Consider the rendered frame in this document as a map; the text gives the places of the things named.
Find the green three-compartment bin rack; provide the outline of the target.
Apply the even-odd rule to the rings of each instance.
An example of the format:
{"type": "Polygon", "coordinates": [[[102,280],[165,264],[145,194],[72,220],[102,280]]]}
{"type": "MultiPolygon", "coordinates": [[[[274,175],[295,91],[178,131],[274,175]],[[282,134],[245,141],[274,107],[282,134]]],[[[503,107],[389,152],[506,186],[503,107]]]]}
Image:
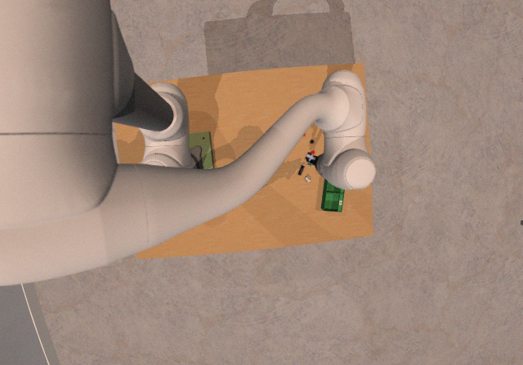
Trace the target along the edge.
{"type": "Polygon", "coordinates": [[[321,208],[325,211],[342,212],[344,193],[344,189],[339,189],[324,179],[321,208]]]}

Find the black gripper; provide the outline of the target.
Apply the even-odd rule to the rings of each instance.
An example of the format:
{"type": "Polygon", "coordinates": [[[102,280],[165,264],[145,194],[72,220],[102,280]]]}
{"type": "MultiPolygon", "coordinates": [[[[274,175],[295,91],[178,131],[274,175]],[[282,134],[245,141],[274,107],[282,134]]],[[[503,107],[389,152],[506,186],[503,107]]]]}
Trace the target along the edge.
{"type": "MultiPolygon", "coordinates": [[[[320,156],[320,155],[319,155],[320,156]]],[[[318,156],[318,157],[319,157],[318,156]]],[[[311,165],[315,165],[315,169],[316,169],[316,162],[317,162],[317,159],[318,159],[317,156],[311,154],[310,152],[307,153],[305,159],[306,159],[306,162],[310,163],[311,165]],[[313,157],[312,157],[313,156],[313,157]]]]}

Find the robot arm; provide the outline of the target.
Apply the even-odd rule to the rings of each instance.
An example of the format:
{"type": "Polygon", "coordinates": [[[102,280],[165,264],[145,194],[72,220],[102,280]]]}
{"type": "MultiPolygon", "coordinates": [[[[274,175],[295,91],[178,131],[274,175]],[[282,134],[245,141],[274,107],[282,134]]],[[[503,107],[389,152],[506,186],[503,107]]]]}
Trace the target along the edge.
{"type": "Polygon", "coordinates": [[[188,145],[181,89],[142,80],[110,0],[0,0],[0,286],[109,265],[232,211],[313,123],[331,185],[364,189],[376,176],[364,86],[350,70],[213,169],[188,145]],[[112,122],[144,133],[141,163],[117,163],[112,122]]]}

